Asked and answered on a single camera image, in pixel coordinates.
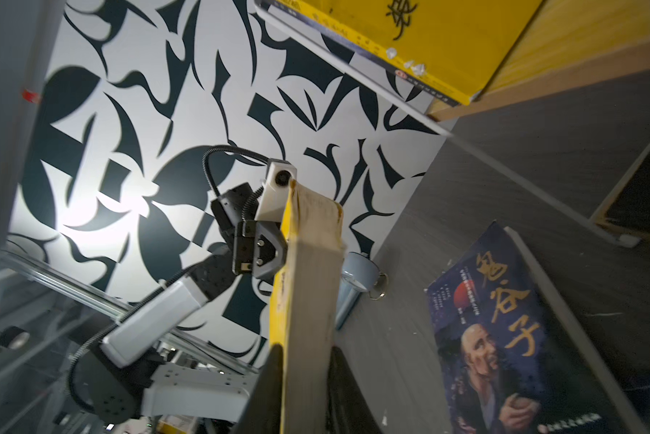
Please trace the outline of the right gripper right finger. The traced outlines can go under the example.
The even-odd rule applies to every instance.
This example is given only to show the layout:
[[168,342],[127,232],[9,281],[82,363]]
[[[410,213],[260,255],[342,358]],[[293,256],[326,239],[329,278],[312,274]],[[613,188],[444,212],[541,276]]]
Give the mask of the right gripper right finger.
[[342,350],[334,346],[328,367],[328,433],[381,434]]

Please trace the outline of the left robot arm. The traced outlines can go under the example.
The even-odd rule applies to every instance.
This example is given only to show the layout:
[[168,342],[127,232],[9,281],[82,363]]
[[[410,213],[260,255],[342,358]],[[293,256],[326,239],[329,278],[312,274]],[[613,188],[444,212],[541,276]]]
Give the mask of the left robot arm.
[[66,387],[86,412],[113,425],[142,417],[185,416],[234,422],[239,432],[280,428],[283,348],[259,374],[220,374],[166,362],[162,336],[216,300],[240,274],[274,277],[287,252],[281,220],[263,216],[263,188],[249,184],[212,202],[226,243],[91,336],[75,353]]

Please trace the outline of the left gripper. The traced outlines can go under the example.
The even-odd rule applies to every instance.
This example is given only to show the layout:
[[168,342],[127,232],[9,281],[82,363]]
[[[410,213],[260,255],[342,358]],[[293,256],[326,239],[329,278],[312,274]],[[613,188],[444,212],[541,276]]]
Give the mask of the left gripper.
[[256,219],[262,194],[263,188],[254,191],[243,183],[212,200],[211,211],[233,255],[233,273],[273,282],[285,265],[288,246],[281,224]]

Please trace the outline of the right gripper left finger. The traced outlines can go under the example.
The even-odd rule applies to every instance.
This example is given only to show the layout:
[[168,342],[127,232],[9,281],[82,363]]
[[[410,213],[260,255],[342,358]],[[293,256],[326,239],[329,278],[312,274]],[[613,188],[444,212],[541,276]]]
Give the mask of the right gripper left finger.
[[273,345],[233,434],[279,434],[284,350]]

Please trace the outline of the yellow cartoon cover book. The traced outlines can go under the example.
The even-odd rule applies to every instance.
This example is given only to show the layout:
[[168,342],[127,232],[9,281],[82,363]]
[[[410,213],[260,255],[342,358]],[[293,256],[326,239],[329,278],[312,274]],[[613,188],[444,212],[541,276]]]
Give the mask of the yellow cartoon cover book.
[[522,36],[538,0],[341,0],[274,4],[329,31],[455,107],[478,97]]

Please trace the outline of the purple book with old man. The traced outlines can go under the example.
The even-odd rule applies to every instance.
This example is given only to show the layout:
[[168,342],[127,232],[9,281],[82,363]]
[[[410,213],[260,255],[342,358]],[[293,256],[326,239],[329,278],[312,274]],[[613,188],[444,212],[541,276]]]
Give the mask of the purple book with old man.
[[452,432],[646,431],[516,231],[491,224],[426,296]]

